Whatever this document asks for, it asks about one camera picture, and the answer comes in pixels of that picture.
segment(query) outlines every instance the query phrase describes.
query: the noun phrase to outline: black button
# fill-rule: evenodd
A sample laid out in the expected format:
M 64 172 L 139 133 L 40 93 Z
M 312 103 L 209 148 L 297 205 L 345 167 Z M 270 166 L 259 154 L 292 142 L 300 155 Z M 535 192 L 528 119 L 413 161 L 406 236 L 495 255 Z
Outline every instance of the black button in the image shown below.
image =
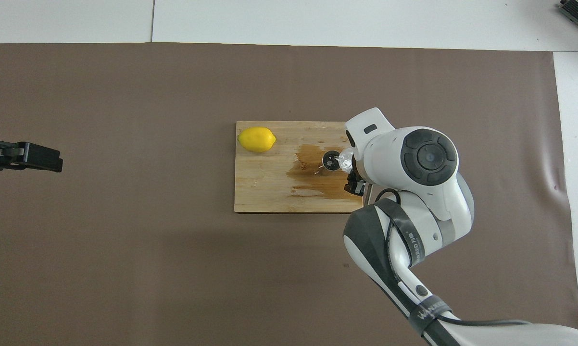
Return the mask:
M 415 291 L 422 297 L 428 295 L 428 290 L 420 284 L 415 287 Z
M 365 134 L 369 134 L 370 132 L 373 132 L 374 130 L 377 129 L 377 125 L 372 124 L 372 125 L 368 125 L 365 129 L 364 129 L 364 133 Z
M 429 171 L 436 171 L 443 166 L 445 161 L 445 151 L 440 145 L 426 144 L 417 152 L 417 162 L 419 166 Z
M 445 136 L 440 136 L 437 142 L 441 144 L 443 149 L 445 149 L 445 153 L 447 153 L 447 159 L 450 161 L 455 161 L 456 150 L 454 149 L 452 142 L 450 142 Z
M 446 182 L 447 179 L 449 179 L 452 176 L 452 174 L 453 174 L 452 167 L 446 164 L 445 167 L 443 167 L 443 169 L 441 169 L 440 171 L 428 174 L 427 181 L 430 184 L 438 185 Z
M 415 164 L 413 159 L 413 155 L 411 153 L 406 153 L 404 156 L 404 162 L 406 169 L 408 169 L 409 175 L 414 176 L 415 179 L 421 179 L 423 172 L 419 167 Z
M 432 142 L 434 132 L 426 129 L 419 129 L 406 136 L 405 145 L 411 149 L 417 149 L 425 142 Z

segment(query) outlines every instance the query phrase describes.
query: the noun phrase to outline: white floor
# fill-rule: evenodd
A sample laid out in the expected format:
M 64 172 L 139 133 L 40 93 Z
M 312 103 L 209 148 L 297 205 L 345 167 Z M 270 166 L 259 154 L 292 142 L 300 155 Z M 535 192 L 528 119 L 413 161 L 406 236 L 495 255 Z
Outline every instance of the white floor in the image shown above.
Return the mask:
M 0 43 L 221 42 L 554 51 L 578 274 L 578 28 L 557 0 L 0 0 Z

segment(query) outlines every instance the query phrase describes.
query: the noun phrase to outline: wooden cutting board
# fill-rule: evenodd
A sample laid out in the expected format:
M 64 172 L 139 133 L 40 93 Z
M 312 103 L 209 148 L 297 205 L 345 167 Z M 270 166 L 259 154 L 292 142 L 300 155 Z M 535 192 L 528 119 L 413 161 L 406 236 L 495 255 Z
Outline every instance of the wooden cutting board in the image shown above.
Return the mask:
M 244 149 L 237 136 L 252 126 L 269 128 L 276 143 L 265 153 Z M 347 174 L 322 167 L 327 151 L 349 146 L 342 121 L 238 121 L 236 212 L 349 213 L 362 198 L 344 191 Z

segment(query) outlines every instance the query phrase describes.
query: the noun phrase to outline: water stain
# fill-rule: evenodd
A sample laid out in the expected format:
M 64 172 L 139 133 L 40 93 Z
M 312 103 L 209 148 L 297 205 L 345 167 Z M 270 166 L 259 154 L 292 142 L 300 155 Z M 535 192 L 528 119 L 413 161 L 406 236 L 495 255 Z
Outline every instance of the water stain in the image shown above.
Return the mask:
M 298 148 L 297 160 L 287 171 L 287 177 L 296 180 L 292 197 L 324 197 L 327 199 L 360 199 L 344 191 L 347 174 L 340 169 L 328 171 L 321 159 L 330 150 L 342 151 L 342 147 L 325 147 L 304 144 Z

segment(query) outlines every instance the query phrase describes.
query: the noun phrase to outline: brown paper mat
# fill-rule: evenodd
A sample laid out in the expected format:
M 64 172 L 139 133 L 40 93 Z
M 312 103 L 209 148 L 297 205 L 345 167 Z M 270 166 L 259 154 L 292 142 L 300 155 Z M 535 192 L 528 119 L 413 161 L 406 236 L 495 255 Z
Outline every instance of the brown paper mat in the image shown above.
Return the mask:
M 550 52 L 1 44 L 0 345 L 423 345 L 346 254 L 347 215 L 233 211 L 237 120 L 380 107 L 460 152 L 476 222 L 415 271 L 464 319 L 578 328 Z

